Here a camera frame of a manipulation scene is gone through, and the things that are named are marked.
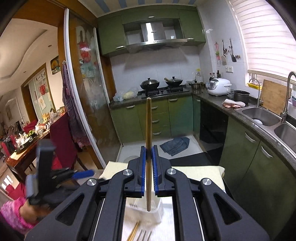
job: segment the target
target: window blind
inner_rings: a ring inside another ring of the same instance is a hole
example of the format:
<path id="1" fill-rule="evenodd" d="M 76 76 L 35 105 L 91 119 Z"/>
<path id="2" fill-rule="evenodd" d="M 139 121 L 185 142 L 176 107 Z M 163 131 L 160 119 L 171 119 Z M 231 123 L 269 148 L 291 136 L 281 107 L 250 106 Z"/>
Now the window blind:
<path id="1" fill-rule="evenodd" d="M 296 71 L 296 41 L 277 11 L 265 0 L 229 2 L 244 38 L 249 72 L 287 79 Z"/>

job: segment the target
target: gas stove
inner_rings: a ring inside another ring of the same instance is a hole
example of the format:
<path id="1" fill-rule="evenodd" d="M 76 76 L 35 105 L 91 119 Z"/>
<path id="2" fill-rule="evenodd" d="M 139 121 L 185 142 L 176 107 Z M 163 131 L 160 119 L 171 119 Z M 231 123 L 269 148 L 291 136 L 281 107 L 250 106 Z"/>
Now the gas stove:
<path id="1" fill-rule="evenodd" d="M 157 88 L 156 90 L 151 90 L 151 91 L 139 91 L 138 95 L 141 95 L 141 98 L 145 99 L 147 97 L 169 95 L 171 93 L 176 93 L 176 92 L 189 92 L 189 90 L 184 88 L 183 85 L 180 85 L 177 87 L 168 86 L 168 87 Z"/>

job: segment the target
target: range hood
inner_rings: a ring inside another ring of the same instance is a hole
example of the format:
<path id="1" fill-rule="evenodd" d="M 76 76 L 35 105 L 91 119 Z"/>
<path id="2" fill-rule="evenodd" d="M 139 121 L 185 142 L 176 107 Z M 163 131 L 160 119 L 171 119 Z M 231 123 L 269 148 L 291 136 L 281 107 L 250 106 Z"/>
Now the range hood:
<path id="1" fill-rule="evenodd" d="M 166 32 L 162 22 L 142 23 L 141 33 L 144 41 L 127 45 L 126 49 L 129 53 L 137 53 L 142 50 L 178 48 L 187 43 L 187 39 L 176 38 L 174 29 L 169 29 Z"/>

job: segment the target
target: pink sleeve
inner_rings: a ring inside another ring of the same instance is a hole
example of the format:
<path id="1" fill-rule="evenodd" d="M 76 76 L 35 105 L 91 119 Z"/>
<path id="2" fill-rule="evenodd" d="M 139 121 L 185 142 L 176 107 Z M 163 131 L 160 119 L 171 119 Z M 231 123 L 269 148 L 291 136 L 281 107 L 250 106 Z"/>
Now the pink sleeve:
<path id="1" fill-rule="evenodd" d="M 1 207 L 1 214 L 5 218 L 6 222 L 16 231 L 21 234 L 26 234 L 36 224 L 27 223 L 20 216 L 20 207 L 24 205 L 26 199 L 23 197 L 14 201 L 9 201 L 3 204 Z"/>

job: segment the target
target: hand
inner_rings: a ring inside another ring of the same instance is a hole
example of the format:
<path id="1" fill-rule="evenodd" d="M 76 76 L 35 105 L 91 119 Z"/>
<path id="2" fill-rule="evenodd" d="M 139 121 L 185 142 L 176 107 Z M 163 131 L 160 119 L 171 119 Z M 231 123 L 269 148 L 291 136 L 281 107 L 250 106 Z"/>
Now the hand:
<path id="1" fill-rule="evenodd" d="M 30 205 L 29 200 L 20 208 L 21 217 L 28 223 L 36 223 L 37 218 L 50 214 L 51 209 L 45 206 Z"/>

